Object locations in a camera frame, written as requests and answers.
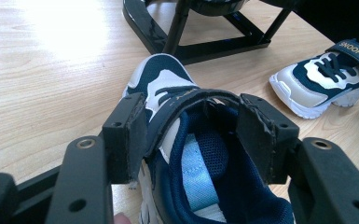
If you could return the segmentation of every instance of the shoe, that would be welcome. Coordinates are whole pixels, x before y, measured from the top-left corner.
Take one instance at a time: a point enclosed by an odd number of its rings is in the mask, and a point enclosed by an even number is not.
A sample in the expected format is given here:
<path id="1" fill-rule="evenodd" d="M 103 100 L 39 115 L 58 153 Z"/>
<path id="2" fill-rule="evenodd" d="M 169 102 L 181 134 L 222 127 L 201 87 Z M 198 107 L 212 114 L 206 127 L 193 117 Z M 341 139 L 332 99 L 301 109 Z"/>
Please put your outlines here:
<path id="1" fill-rule="evenodd" d="M 294 223 L 236 137 L 238 110 L 223 102 L 238 96 L 200 89 L 167 54 L 136 68 L 123 97 L 136 92 L 148 120 L 139 223 Z"/>
<path id="2" fill-rule="evenodd" d="M 304 119 L 318 118 L 331 103 L 352 106 L 359 99 L 359 43 L 338 42 L 320 56 L 285 67 L 269 83 Z"/>

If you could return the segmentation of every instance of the black clamp jaw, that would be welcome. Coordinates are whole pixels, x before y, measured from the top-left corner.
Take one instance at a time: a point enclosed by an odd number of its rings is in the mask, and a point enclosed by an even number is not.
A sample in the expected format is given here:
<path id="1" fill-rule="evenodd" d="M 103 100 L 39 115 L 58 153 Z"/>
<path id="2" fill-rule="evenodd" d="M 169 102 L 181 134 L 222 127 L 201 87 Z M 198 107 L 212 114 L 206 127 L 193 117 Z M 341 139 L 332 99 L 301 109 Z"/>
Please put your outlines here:
<path id="1" fill-rule="evenodd" d="M 242 94 L 237 135 L 266 184 L 284 184 L 297 223 L 359 223 L 359 171 L 265 100 Z M 0 174 L 0 223 L 112 223 L 111 184 L 136 180 L 146 154 L 145 98 L 123 98 L 98 136 L 68 145 L 61 167 L 18 186 Z"/>

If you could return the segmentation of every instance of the light wood surface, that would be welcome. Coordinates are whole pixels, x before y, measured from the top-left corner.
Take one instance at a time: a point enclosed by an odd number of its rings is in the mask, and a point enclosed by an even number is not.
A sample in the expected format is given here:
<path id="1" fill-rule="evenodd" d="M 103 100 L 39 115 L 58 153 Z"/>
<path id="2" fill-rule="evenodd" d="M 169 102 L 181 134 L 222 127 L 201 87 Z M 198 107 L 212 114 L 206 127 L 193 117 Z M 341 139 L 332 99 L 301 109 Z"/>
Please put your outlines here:
<path id="1" fill-rule="evenodd" d="M 173 3 L 149 9 L 169 29 Z M 122 1 L 0 1 L 0 172 L 17 183 L 62 162 L 66 146 L 98 134 L 132 71 L 149 52 L 122 15 Z M 279 9 L 253 0 L 242 13 L 266 31 Z M 238 36 L 222 18 L 191 13 L 182 44 Z M 359 168 L 359 102 L 330 106 L 318 119 L 296 117 L 275 95 L 269 76 L 324 52 L 333 43 L 292 13 L 266 49 L 186 69 L 203 88 L 268 100 L 301 129 L 300 139 L 337 143 Z M 272 186 L 287 198 L 286 186 Z M 114 186 L 115 213 L 136 223 L 140 190 Z"/>

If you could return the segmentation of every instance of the navy blue sneaker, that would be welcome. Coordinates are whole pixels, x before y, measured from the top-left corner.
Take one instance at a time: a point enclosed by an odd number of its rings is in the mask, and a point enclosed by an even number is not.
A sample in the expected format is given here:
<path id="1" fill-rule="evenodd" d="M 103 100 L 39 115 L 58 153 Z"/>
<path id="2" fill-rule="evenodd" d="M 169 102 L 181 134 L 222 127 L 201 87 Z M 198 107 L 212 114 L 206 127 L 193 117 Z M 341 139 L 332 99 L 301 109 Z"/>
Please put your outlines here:
<path id="1" fill-rule="evenodd" d="M 167 54 L 138 66 L 123 97 L 135 92 L 148 120 L 140 223 L 294 223 L 236 136 L 238 96 L 200 89 Z"/>
<path id="2" fill-rule="evenodd" d="M 285 67 L 269 82 L 304 119 L 318 118 L 331 103 L 352 106 L 359 99 L 359 43 L 343 40 L 325 54 Z"/>

